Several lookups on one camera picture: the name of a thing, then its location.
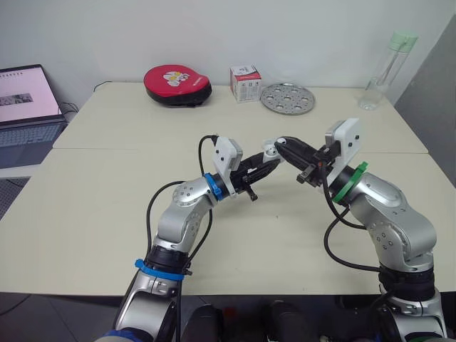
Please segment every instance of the laptop screen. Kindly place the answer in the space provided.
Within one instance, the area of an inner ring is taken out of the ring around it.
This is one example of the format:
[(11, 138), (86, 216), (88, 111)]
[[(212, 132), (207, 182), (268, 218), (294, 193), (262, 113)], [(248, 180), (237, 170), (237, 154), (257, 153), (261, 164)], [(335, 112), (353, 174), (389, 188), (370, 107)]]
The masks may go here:
[(0, 125), (61, 114), (40, 65), (0, 70)]

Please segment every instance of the black cable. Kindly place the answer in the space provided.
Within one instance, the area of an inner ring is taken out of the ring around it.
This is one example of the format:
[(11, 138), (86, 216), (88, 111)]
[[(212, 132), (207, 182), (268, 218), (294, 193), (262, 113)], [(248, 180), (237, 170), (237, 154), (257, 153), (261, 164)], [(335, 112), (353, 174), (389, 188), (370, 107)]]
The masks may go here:
[[(349, 208), (345, 209), (340, 216), (344, 217), (348, 212)], [(380, 267), (374, 267), (374, 266), (364, 266), (364, 265), (358, 265), (358, 264), (352, 264), (351, 262), (342, 260), (341, 258), (337, 257), (329, 248), (329, 234), (333, 230), (333, 228), (339, 223), (340, 219), (337, 217), (332, 223), (329, 225), (328, 229), (325, 232), (325, 237), (323, 238), (323, 244), (325, 246), (326, 253), (332, 258), (332, 260), (338, 262), (339, 264), (342, 264), (344, 266), (350, 267), (352, 269), (360, 269), (362, 271), (372, 271), (372, 272), (380, 272)]]
[(157, 199), (158, 195), (168, 187), (171, 187), (173, 185), (181, 184), (183, 183), (183, 180), (177, 180), (175, 182), (168, 183), (166, 185), (163, 185), (150, 199), (149, 205), (147, 206), (147, 211), (146, 211), (146, 217), (145, 217), (145, 224), (146, 224), (146, 229), (147, 229), (147, 255), (150, 253), (150, 250), (152, 249), (152, 233), (150, 231), (150, 211), (152, 210), (152, 205), (154, 204), (154, 201)]
[(6, 180), (8, 183), (11, 183), (12, 185), (16, 185), (17, 187), (24, 187), (23, 185), (17, 184), (11, 180)]
[(329, 209), (333, 212), (334, 216), (336, 216), (339, 221), (344, 223), (345, 225), (356, 228), (356, 229), (366, 229), (362, 224), (354, 224), (346, 219), (344, 219), (339, 212), (337, 211), (336, 207), (334, 207), (333, 200), (331, 199), (331, 194), (329, 193), (329, 186), (328, 186), (328, 180), (326, 179), (326, 163), (322, 162), (321, 164), (318, 165), (318, 168), (320, 169), (320, 176), (321, 176), (321, 181), (323, 183), (323, 193), (325, 194), (325, 199), (326, 203), (328, 203)]
[(112, 81), (104, 81), (104, 82), (102, 82), (102, 83), (97, 84), (95, 87), (93, 87), (93, 92), (95, 92), (95, 90), (97, 90), (97, 88), (98, 88), (99, 86), (101, 86), (102, 84), (109, 83), (109, 82), (112, 82)]
[(204, 176), (204, 168), (202, 166), (202, 156), (201, 156), (201, 150), (202, 150), (202, 143), (207, 140), (207, 139), (211, 139), (212, 142), (214, 143), (215, 145), (215, 141), (217, 141), (217, 138), (218, 138), (218, 135), (205, 135), (204, 137), (202, 137), (200, 140), (199, 140), (199, 143), (198, 143), (198, 162), (199, 162), (199, 170), (201, 171), (201, 176)]
[(176, 342), (180, 342), (181, 307), (182, 307), (182, 281), (179, 281), (179, 284), (177, 286), (177, 298), (176, 298)]
[(23, 297), (17, 304), (14, 304), (11, 308), (3, 311), (3, 312), (0, 312), (0, 316), (3, 316), (3, 315), (6, 315), (6, 314), (9, 314), (10, 312), (12, 312), (15, 308), (17, 308), (19, 305), (21, 305), (23, 302), (25, 302), (27, 299), (29, 299), (31, 296), (31, 294), (28, 294), (27, 296)]
[(67, 110), (66, 112), (62, 113), (62, 115), (65, 115), (68, 113), (78, 113), (78, 112), (76, 110)]
[[(201, 171), (201, 176), (204, 176), (204, 167), (202, 164), (202, 143), (206, 139), (211, 139), (212, 142), (215, 144), (216, 139), (218, 138), (217, 135), (205, 135), (199, 140), (198, 143), (198, 162), (199, 162), (199, 170)], [(198, 242), (198, 245), (195, 247), (193, 252), (190, 254), (189, 258), (187, 259), (187, 262), (185, 262), (183, 268), (182, 268), (182, 273), (184, 274), (189, 267), (190, 263), (192, 262), (193, 258), (195, 255), (197, 255), (198, 251), (200, 250), (201, 246), (204, 244), (206, 241), (207, 236), (209, 235), (209, 232), (211, 231), (212, 227), (212, 209), (209, 210), (209, 221), (207, 223), (207, 228), (206, 232), (204, 232), (204, 235), (202, 236), (201, 240)], [(182, 305), (182, 282), (179, 281), (179, 286), (177, 289), (177, 298), (176, 298), (176, 342), (180, 342), (180, 320), (181, 320), (181, 305)]]
[(69, 105), (72, 109), (74, 109), (76, 112), (79, 111), (78, 106), (75, 103), (72, 102), (62, 102), (64, 105)]
[(390, 298), (393, 293), (394, 293), (395, 287), (392, 286), (391, 289), (389, 289), (387, 292), (384, 294), (381, 294), (378, 296), (375, 301), (372, 302), (372, 304), (369, 306), (368, 310), (368, 325), (370, 326), (370, 329), (372, 333), (375, 335), (377, 333), (377, 322), (375, 321), (375, 309), (379, 307), (380, 305), (384, 304), (388, 298)]

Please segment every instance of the green ring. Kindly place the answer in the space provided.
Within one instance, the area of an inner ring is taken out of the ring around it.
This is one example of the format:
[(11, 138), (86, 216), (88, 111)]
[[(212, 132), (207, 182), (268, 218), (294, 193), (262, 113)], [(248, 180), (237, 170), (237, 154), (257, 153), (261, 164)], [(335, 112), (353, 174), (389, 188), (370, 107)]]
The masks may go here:
[(355, 170), (355, 173), (353, 173), (353, 176), (351, 176), (350, 180), (343, 186), (341, 191), (337, 193), (336, 196), (333, 198), (333, 202), (338, 203), (340, 200), (342, 200), (345, 195), (351, 190), (352, 186), (361, 178), (361, 175), (366, 171), (368, 168), (368, 163), (367, 162), (362, 162), (360, 165)]

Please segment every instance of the blue ring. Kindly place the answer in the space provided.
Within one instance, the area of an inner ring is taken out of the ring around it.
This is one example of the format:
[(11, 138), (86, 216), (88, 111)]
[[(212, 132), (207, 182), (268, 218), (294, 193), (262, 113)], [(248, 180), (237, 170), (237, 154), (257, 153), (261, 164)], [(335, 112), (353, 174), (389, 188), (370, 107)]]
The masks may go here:
[(184, 274), (167, 273), (167, 272), (163, 272), (163, 271), (157, 271), (156, 269), (150, 269), (149, 267), (144, 265), (144, 261), (141, 259), (136, 260), (135, 266), (137, 268), (139, 268), (141, 271), (143, 271), (144, 273), (149, 274), (150, 276), (156, 276), (161, 279), (174, 280), (174, 281), (184, 280)]
[(220, 189), (217, 184), (215, 184), (214, 178), (212, 178), (211, 174), (205, 173), (204, 178), (206, 178), (207, 184), (209, 184), (217, 200), (223, 200), (222, 189)]

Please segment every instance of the small box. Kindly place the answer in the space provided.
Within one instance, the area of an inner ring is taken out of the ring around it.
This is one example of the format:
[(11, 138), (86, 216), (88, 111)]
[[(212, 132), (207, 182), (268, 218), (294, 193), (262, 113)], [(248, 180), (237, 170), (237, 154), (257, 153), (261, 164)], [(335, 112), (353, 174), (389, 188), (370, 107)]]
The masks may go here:
[(229, 85), (238, 103), (259, 100), (261, 76), (254, 66), (232, 66), (229, 73)]

